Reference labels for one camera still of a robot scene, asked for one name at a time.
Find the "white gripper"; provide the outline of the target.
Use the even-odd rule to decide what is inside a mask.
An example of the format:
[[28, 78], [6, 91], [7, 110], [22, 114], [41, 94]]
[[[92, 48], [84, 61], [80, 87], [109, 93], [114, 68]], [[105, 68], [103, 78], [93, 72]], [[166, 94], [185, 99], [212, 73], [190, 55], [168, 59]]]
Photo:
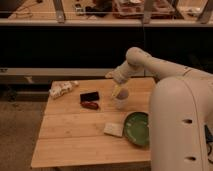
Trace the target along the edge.
[[[117, 84], [124, 84], [128, 79], [140, 71], [138, 66], [133, 66], [127, 61], [123, 62], [120, 66], [116, 67], [113, 71], [105, 75], [106, 79], [114, 79]], [[116, 97], [122, 89], [122, 86], [116, 85], [112, 92], [112, 97]]]

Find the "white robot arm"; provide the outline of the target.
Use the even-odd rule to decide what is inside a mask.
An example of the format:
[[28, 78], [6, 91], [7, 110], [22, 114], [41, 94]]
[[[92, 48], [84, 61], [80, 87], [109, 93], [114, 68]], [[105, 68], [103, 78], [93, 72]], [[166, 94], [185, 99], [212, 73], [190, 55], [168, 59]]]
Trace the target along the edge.
[[209, 171], [205, 123], [213, 114], [213, 74], [132, 47], [106, 76], [120, 85], [145, 69], [155, 75], [149, 100], [152, 171]]

